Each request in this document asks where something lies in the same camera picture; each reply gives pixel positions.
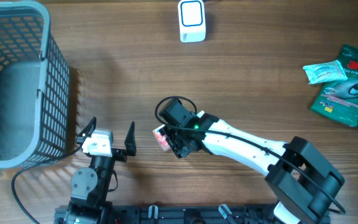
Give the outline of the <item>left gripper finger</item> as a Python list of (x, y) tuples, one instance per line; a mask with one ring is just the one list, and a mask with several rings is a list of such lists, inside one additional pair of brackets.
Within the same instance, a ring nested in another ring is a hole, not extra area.
[(96, 129), (96, 117), (92, 117), (87, 126), (76, 136), (76, 143), (82, 145), (86, 138), (90, 137)]
[(128, 156), (136, 155), (135, 122), (132, 122), (130, 125), (130, 128), (124, 141), (124, 145), (126, 147), (126, 153)]

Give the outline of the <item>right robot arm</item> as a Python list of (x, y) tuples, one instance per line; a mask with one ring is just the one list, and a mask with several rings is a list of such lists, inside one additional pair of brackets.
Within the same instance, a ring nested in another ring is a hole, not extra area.
[(184, 100), (168, 96), (156, 105), (161, 125), (153, 133), (160, 147), (179, 159), (198, 151), (228, 157), (263, 175), (277, 197), (263, 222), (325, 223), (330, 213), (346, 213), (336, 200), (345, 180), (312, 143), (298, 136), (290, 142), (254, 136), (215, 115), (188, 110)]

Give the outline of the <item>orange red snack packet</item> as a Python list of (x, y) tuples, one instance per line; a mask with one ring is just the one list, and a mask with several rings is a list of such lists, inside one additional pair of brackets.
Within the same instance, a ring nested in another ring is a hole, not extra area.
[(161, 149), (165, 152), (171, 150), (171, 147), (168, 143), (168, 136), (165, 134), (164, 132), (164, 127), (165, 125), (162, 124), (161, 126), (157, 127), (156, 129), (154, 129), (152, 132), (159, 144), (159, 146), (161, 147)]

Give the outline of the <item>green 3M gloves package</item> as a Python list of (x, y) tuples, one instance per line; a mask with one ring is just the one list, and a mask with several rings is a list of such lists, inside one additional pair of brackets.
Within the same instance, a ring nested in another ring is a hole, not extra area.
[(311, 110), (350, 127), (358, 125), (358, 49), (344, 44), (337, 56), (347, 80), (322, 86)]

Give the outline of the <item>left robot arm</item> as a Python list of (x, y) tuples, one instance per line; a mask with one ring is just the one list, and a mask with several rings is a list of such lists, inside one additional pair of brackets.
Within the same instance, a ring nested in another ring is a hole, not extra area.
[(96, 118), (77, 135), (76, 143), (84, 154), (91, 158), (88, 167), (76, 170), (71, 178), (71, 195), (67, 208), (55, 211), (55, 223), (119, 223), (107, 194), (114, 189), (109, 187), (111, 179), (117, 177), (114, 165), (117, 161), (126, 162), (129, 156), (136, 155), (135, 123), (132, 122), (124, 141), (125, 149), (116, 149), (112, 131), (97, 129)]

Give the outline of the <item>mint green wipes packet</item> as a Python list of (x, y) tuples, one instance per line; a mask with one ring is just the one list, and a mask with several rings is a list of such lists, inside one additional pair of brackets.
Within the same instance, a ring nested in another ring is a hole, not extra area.
[(310, 85), (333, 81), (344, 81), (348, 79), (340, 61), (338, 60), (305, 65), (303, 66), (303, 70), (308, 77)]

